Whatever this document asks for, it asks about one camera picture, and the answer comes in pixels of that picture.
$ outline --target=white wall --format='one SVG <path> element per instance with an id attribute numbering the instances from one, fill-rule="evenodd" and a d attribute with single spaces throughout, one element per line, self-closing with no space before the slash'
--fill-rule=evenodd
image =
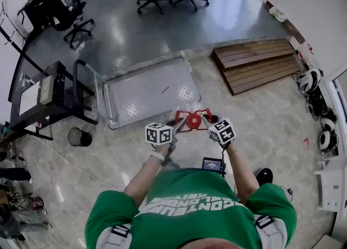
<path id="1" fill-rule="evenodd" d="M 28 0 L 0 0 L 0 11 L 2 10 L 1 2 L 4 2 L 5 10 L 12 22 L 16 25 L 17 29 L 21 31 L 23 36 L 26 36 L 26 32 L 22 29 L 17 19 L 17 12 L 22 8 Z M 3 21 L 1 27 L 6 33 L 11 36 L 15 30 L 8 18 L 4 14 L 0 16 L 0 23 Z M 33 29 L 33 26 L 27 24 L 26 28 Z M 23 46 L 23 39 L 15 32 L 12 40 L 20 47 Z M 6 43 L 5 38 L 0 34 L 0 123 L 4 124 L 5 121 L 10 121 L 11 103 L 8 102 L 8 96 L 12 77 L 20 56 L 11 44 L 4 45 Z"/>
<path id="2" fill-rule="evenodd" d="M 312 46 L 325 77 L 347 63 L 347 0 L 268 0 Z"/>

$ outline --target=wristband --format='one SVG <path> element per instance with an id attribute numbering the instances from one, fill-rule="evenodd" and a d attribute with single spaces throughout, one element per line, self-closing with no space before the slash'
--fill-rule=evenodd
<path id="1" fill-rule="evenodd" d="M 152 151 L 151 155 L 155 156 L 157 159 L 159 159 L 162 162 L 165 160 L 165 157 L 162 154 L 160 154 L 160 153 L 158 153 L 156 151 Z"/>

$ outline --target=wooden pallet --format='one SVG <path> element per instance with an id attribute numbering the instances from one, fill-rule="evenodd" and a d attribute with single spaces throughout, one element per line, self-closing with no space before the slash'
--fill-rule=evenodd
<path id="1" fill-rule="evenodd" d="M 216 48 L 212 59 L 232 95 L 257 88 L 300 70 L 286 39 Z"/>

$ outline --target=wooden plank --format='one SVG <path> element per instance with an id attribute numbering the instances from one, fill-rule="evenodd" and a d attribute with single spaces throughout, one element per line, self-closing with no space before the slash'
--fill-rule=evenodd
<path id="1" fill-rule="evenodd" d="M 265 67 L 268 65 L 272 65 L 275 63 L 279 63 L 279 62 L 285 62 L 288 60 L 295 60 L 295 57 L 293 55 L 290 56 L 284 56 L 284 57 L 280 57 L 280 58 L 276 58 L 276 59 L 272 59 L 272 60 L 263 60 L 262 62 L 258 63 L 258 64 L 253 64 L 253 65 L 249 65 L 249 66 L 243 66 L 240 68 L 236 68 L 236 69 L 231 69 L 228 71 L 225 71 L 224 73 L 226 74 L 226 76 L 230 76 L 230 75 L 234 75 L 234 74 L 238 74 L 238 73 L 243 73 L 246 71 L 250 71 L 252 69 L 256 69 L 256 68 L 261 68 L 261 67 Z"/>
<path id="2" fill-rule="evenodd" d="M 249 48 L 249 47 L 258 47 L 258 46 L 263 46 L 265 44 L 279 43 L 284 41 L 288 42 L 286 39 L 276 39 L 276 40 L 267 40 L 267 41 L 260 41 L 260 42 L 239 43 L 239 44 L 233 44 L 231 46 L 226 46 L 226 47 L 217 47 L 214 49 L 214 51 L 216 51 L 216 53 L 219 54 L 225 51 L 240 50 L 240 49 Z"/>
<path id="3" fill-rule="evenodd" d="M 267 65 L 265 67 L 251 69 L 251 70 L 243 72 L 243 73 L 238 73 L 238 74 L 229 75 L 229 76 L 226 75 L 226 77 L 227 77 L 229 82 L 232 82 L 235 80 L 240 80 L 240 79 L 249 77 L 251 75 L 256 75 L 256 74 L 272 71 L 272 70 L 275 70 L 275 69 L 281 68 L 281 67 L 288 67 L 290 65 L 297 65 L 297 62 L 294 61 L 293 59 L 288 60 L 288 61 L 281 61 L 281 62 L 272 64 L 272 65 Z"/>
<path id="4" fill-rule="evenodd" d="M 300 70 L 299 66 L 292 68 L 292 69 L 288 69 L 286 71 L 283 71 L 283 72 L 280 72 L 277 74 L 267 76 L 265 78 L 262 78 L 262 79 L 259 79 L 256 81 L 252 81 L 252 82 L 249 82 L 249 83 L 237 86 L 237 87 L 233 87 L 232 88 L 233 94 L 240 94 L 240 93 L 243 93 L 245 91 L 255 89 L 255 88 L 260 87 L 262 85 L 265 85 L 267 83 L 270 83 L 270 82 L 276 81 L 278 79 L 284 78 L 288 75 L 291 75 L 291 74 L 297 72 L 298 70 Z"/>
<path id="5" fill-rule="evenodd" d="M 220 57 L 220 59 L 222 63 L 225 63 L 225 62 L 233 61 L 236 59 L 248 58 L 248 57 L 262 55 L 262 54 L 270 53 L 270 52 L 280 52 L 282 50 L 288 50 L 288 49 L 292 49 L 292 47 L 289 45 L 286 45 L 286 46 L 266 48 L 266 49 L 260 49 L 260 50 L 251 50 L 245 53 L 237 53 L 230 56 Z"/>
<path id="6" fill-rule="evenodd" d="M 259 79 L 262 79 L 262 78 L 265 78 L 265 77 L 268 77 L 270 75 L 273 75 L 273 74 L 277 74 L 277 73 L 280 73 L 280 72 L 284 72 L 288 69 L 292 69 L 292 68 L 296 68 L 298 67 L 296 63 L 293 63 L 293 64 L 290 64 L 290 65 L 285 65 L 285 66 L 281 66 L 281 67 L 278 67 L 278 68 L 274 68 L 274 69 L 271 69 L 270 71 L 266 71 L 266 72 L 263 72 L 263 73 L 257 73 L 257 74 L 254 74 L 254 75 L 250 75 L 250 76 L 247 76 L 245 78 L 241 78 L 239 80 L 234 80 L 234 81 L 229 81 L 229 84 L 231 86 L 231 88 L 233 87 L 236 87 L 236 86 L 239 86 L 239 85 L 243 85 L 243 84 L 246 84 L 246 83 L 249 83 L 249 82 L 252 82 L 252 81 L 256 81 L 256 80 L 259 80 Z"/>
<path id="7" fill-rule="evenodd" d="M 253 63 L 259 62 L 260 60 L 264 60 L 264 59 L 275 58 L 278 56 L 285 56 L 285 55 L 293 55 L 293 54 L 294 54 L 293 49 L 287 49 L 287 50 L 282 50 L 280 52 L 265 53 L 261 55 L 248 57 L 248 58 L 225 62 L 223 63 L 223 66 L 225 70 L 228 70 L 228 69 L 233 69 L 242 65 L 251 65 Z"/>
<path id="8" fill-rule="evenodd" d="M 232 46 L 231 46 L 231 47 L 229 47 L 230 48 L 229 50 L 226 50 L 224 52 L 219 52 L 219 53 L 217 52 L 217 55 L 222 58 L 222 57 L 235 55 L 235 54 L 239 54 L 239 53 L 250 52 L 250 51 L 254 51 L 254 50 L 262 50 L 262 49 L 275 48 L 275 47 L 285 47 L 285 46 L 291 47 L 290 43 L 287 40 L 277 42 L 277 43 L 263 44 L 262 46 L 245 47 L 245 48 L 240 48 L 240 49 L 232 49 Z"/>

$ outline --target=metal diamond plate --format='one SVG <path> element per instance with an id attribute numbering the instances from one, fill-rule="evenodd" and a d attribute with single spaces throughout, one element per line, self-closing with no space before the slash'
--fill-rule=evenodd
<path id="1" fill-rule="evenodd" d="M 200 100 L 183 58 L 122 76 L 110 82 L 110 91 L 117 112 L 117 127 Z"/>

